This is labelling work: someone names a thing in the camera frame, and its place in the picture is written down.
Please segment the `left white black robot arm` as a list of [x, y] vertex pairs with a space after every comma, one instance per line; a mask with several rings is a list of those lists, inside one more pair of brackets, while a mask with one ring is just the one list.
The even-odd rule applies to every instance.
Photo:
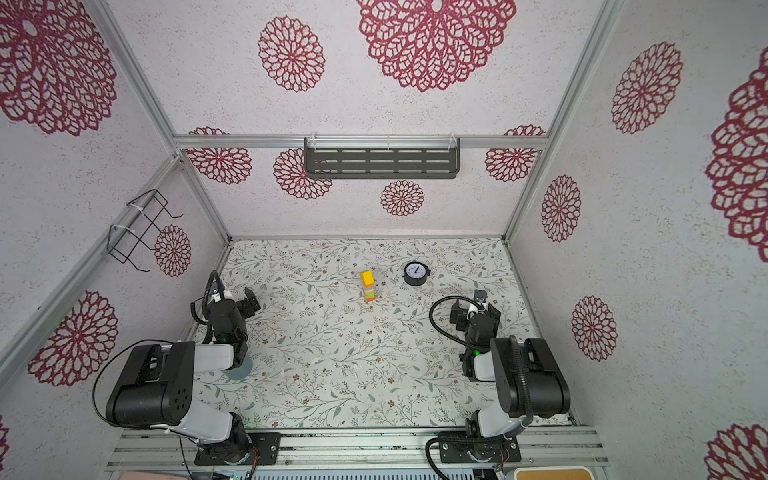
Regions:
[[241, 300], [227, 289], [208, 293], [200, 318], [208, 328], [204, 342], [152, 341], [132, 347], [107, 400], [105, 420], [125, 429], [159, 429], [187, 438], [198, 448], [199, 465], [255, 459], [257, 447], [242, 417], [197, 399], [193, 383], [198, 373], [222, 372], [235, 379], [250, 373], [246, 320], [260, 310], [250, 288]]

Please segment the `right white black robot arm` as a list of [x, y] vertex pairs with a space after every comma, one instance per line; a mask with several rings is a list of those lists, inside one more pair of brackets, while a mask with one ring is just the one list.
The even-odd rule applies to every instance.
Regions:
[[462, 373], [476, 383], [491, 383], [496, 400], [466, 420], [471, 439], [510, 438], [535, 418], [565, 415], [571, 394], [548, 343], [542, 338], [519, 340], [499, 334], [501, 312], [477, 290], [470, 299], [450, 296], [449, 324], [463, 336], [459, 355]]

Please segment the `yellow orange triangle block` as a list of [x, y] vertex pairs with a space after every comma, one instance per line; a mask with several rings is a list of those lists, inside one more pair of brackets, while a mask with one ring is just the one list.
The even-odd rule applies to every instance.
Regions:
[[373, 287], [375, 285], [375, 279], [373, 273], [368, 270], [360, 274], [363, 287]]

